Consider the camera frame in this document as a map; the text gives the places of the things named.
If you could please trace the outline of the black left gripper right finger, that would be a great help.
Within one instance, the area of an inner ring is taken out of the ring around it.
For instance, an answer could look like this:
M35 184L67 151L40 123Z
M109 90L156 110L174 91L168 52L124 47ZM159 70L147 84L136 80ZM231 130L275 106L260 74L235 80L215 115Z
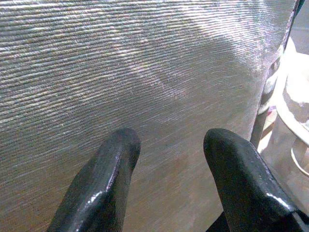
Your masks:
M203 146L223 207L208 231L302 231L302 211L249 141L216 128L207 131Z

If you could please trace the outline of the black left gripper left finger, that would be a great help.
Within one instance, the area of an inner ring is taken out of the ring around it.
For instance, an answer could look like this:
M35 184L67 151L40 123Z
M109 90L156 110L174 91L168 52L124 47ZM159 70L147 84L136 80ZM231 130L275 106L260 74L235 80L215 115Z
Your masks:
M111 133L71 182L47 231L120 232L140 139L130 128Z

